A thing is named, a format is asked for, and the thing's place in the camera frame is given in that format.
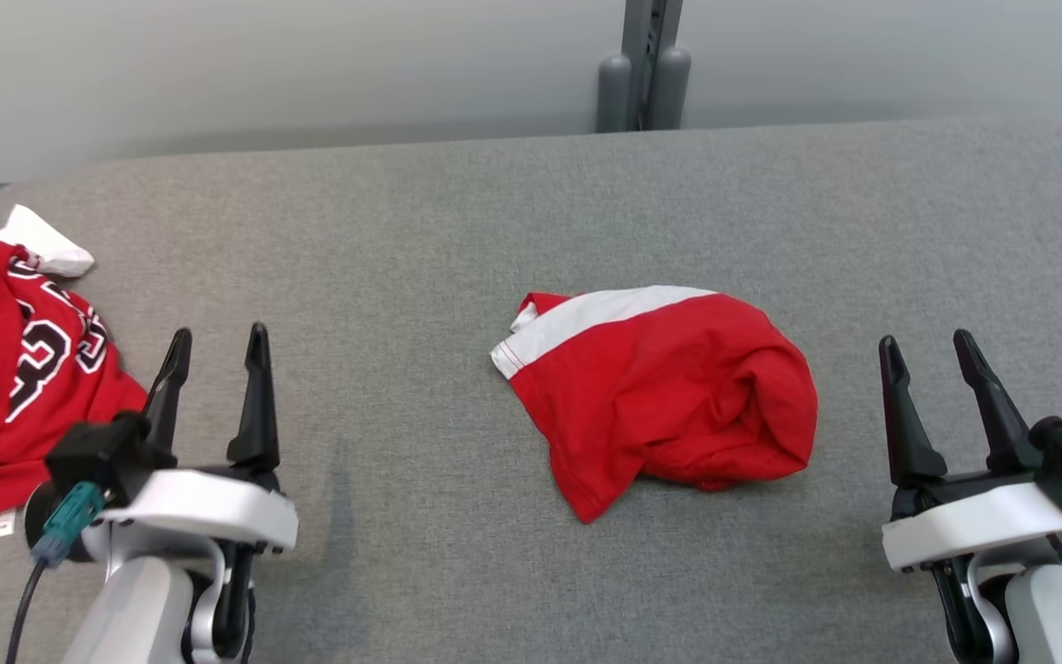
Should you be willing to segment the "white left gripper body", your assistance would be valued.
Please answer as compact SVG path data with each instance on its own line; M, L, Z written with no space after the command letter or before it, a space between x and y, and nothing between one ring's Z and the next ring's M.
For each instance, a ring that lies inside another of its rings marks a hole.
M218 540L291 550L295 505L279 492L194 469L162 469L126 507L102 510L89 527L92 556L203 556Z

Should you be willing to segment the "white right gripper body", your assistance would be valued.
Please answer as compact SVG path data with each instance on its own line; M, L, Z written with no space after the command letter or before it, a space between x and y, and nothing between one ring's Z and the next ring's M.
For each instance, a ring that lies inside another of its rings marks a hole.
M1062 508L1023 475L903 476L881 527L893 571L982 551L1001 562L1018 551L1021 562L1037 558L1048 537L1062 539Z

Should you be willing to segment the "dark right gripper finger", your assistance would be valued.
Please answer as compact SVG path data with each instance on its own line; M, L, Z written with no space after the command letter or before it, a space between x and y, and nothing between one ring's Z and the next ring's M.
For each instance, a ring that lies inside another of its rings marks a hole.
M894 336L879 342L883 410L891 483L910 487L948 474L947 461L932 448L911 397L911 375Z
M984 426L989 454L987 470L995 474L1034 471L1044 462L1044 454L1030 441L1030 428L1020 414L1007 388L1000 384L974 335L967 329L953 333L953 345L961 367L962 379L973 390L979 416Z

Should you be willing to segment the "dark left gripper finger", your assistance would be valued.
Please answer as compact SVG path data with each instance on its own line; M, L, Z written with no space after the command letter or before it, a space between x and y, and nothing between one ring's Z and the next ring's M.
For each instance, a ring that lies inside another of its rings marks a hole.
M148 395L144 416L150 424L145 440L164 453L171 453L179 408L179 394L189 377L193 331L181 327L173 333L164 361Z
M244 369L247 386L239 429L228 442L227 459L235 469L274 472L281 463L281 452L268 328L262 321L250 328Z

